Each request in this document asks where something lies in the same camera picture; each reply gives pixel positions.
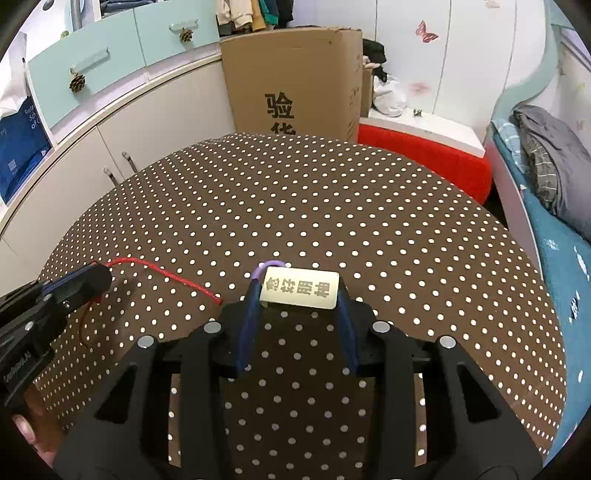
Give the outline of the person's hand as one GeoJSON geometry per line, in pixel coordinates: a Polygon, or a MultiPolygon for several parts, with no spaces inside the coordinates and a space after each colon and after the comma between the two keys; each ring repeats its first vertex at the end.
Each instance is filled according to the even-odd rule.
{"type": "Polygon", "coordinates": [[[52,468],[65,438],[64,431],[55,415],[46,408],[35,384],[31,384],[24,392],[23,399],[24,411],[14,414],[13,422],[38,456],[52,468]]]}

